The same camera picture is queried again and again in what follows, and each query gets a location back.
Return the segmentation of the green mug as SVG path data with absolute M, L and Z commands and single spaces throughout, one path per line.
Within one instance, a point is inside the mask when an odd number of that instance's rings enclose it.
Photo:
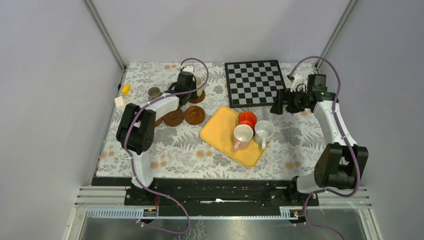
M 195 81 L 196 81 L 196 89 L 197 89 L 196 93 L 197 93 L 197 97 L 199 98 L 202 95 L 202 93 L 204 92 L 204 89 L 201 87 L 204 82 L 203 82 L 203 79 L 200 76 L 195 75 L 194 77 L 195 77 Z

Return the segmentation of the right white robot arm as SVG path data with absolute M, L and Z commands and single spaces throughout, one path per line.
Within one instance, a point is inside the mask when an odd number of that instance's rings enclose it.
M 307 194 L 324 190 L 334 193 L 351 189 L 356 193 L 369 152 L 366 147 L 358 146 L 347 130 L 337 95 L 326 86 L 326 75 L 310 74 L 304 78 L 289 74 L 287 78 L 292 85 L 277 91 L 270 113 L 295 114 L 310 110 L 318 120 L 326 145 L 312 173 L 293 179 L 294 188 L 287 191 L 287 201 L 299 206 Z

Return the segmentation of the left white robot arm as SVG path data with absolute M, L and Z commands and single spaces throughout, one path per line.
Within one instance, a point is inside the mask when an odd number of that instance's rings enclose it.
M 177 81 L 161 96 L 143 107 L 128 103 L 123 110 L 116 139 L 131 157 L 131 182 L 139 188 L 135 197 L 144 206 L 155 200 L 155 192 L 149 188 L 154 177 L 148 150 L 154 141 L 156 121 L 169 113 L 180 111 L 196 92 L 194 73 L 184 68 L 178 74 Z

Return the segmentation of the yellow plastic tray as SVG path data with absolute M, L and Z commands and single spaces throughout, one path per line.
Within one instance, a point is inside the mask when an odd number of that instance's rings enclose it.
M 234 129 L 238 124 L 239 113 L 234 110 L 223 106 L 210 118 L 203 129 L 200 131 L 200 138 L 212 147 L 221 151 L 226 156 L 240 163 L 246 168 L 254 167 L 265 149 L 255 143 L 253 130 L 253 138 L 246 149 L 234 151 Z

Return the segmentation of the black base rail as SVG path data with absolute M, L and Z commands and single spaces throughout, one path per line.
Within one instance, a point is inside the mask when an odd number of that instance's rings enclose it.
M 132 184 L 126 206 L 152 206 L 161 217 L 274 217 L 302 209 L 306 193 L 293 180 L 155 178 L 148 190 Z

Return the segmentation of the brown wooden coaster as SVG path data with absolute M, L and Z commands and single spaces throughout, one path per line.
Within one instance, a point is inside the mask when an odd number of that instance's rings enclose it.
M 205 97 L 206 97 L 206 93 L 204 90 L 202 90 L 201 95 L 198 98 L 188 99 L 188 102 L 192 104 L 198 104 L 198 103 L 201 103 L 205 99 Z
M 154 126 L 158 127 L 162 122 L 163 122 L 163 118 L 161 117 L 161 118 L 159 118 L 158 120 L 155 121 Z
M 169 112 L 162 117 L 163 122 L 169 127 L 176 127 L 184 120 L 184 112 L 181 109 Z
M 184 120 L 190 125 L 199 125 L 206 118 L 206 113 L 199 106 L 191 106 L 184 112 Z

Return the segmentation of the white mug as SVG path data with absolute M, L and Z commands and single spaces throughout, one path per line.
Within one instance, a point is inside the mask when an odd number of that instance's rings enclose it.
M 267 144 L 271 141 L 274 133 L 275 128 L 271 122 L 267 120 L 260 120 L 254 127 L 253 140 L 262 150 L 264 150 Z

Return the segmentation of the small grey cup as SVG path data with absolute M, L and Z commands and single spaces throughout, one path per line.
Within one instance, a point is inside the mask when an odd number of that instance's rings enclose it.
M 163 94 L 163 92 L 161 91 L 161 89 L 157 86 L 153 86 L 150 87 L 147 90 L 147 95 L 148 95 L 148 101 L 151 102 L 155 99 L 157 99 L 158 97 L 160 97 Z

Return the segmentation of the orange enamel mug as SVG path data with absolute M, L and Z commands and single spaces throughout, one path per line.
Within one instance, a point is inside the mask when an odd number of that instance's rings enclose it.
M 248 125 L 252 130 L 254 130 L 258 119 L 253 112 L 243 111 L 238 115 L 237 121 L 239 125 Z

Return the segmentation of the floral tablecloth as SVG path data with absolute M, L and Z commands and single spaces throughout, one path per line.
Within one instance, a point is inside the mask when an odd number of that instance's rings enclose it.
M 183 122 L 167 126 L 163 122 L 155 127 L 154 141 L 149 149 L 148 170 L 157 178 L 201 179 L 291 179 L 310 173 L 326 144 L 318 120 L 306 110 L 283 115 L 270 114 L 270 106 L 234 108 L 238 113 L 251 111 L 258 120 L 274 125 L 275 133 L 261 159 L 247 168 L 229 158 L 200 138 L 200 130 L 213 114 L 229 106 L 228 86 L 224 63 L 206 63 L 209 81 L 205 86 L 205 99 L 198 104 L 205 111 L 205 120 L 199 125 Z M 161 91 L 177 80 L 178 62 L 132 62 L 129 64 L 125 85 L 131 90 L 124 95 L 125 103 L 141 107 L 148 99 L 147 90 L 159 87 Z M 128 153 L 116 140 L 123 109 L 116 109 L 110 129 L 99 156 L 96 177 L 131 177 Z

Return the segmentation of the yellow block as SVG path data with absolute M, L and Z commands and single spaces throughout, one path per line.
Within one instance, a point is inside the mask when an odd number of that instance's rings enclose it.
M 128 95 L 130 91 L 131 91 L 130 85 L 124 85 L 121 89 L 121 93 L 125 96 Z

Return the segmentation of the pink mug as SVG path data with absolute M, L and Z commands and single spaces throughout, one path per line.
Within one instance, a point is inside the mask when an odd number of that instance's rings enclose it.
M 238 125 L 233 131 L 233 150 L 238 151 L 246 149 L 250 145 L 253 135 L 253 129 L 249 125 Z

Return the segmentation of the black white chessboard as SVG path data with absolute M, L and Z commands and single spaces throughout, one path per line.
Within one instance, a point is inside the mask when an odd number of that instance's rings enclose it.
M 278 60 L 227 62 L 224 70 L 231 108 L 272 106 L 286 87 Z

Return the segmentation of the cream white block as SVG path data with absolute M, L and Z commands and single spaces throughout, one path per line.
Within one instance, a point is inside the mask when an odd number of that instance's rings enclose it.
M 116 97 L 116 98 L 114 99 L 114 104 L 115 104 L 115 107 L 116 107 L 117 109 L 118 109 L 118 108 L 125 107 L 125 105 L 126 105 L 125 100 L 124 100 L 124 98 L 123 98 L 122 96 L 118 96 L 118 97 Z

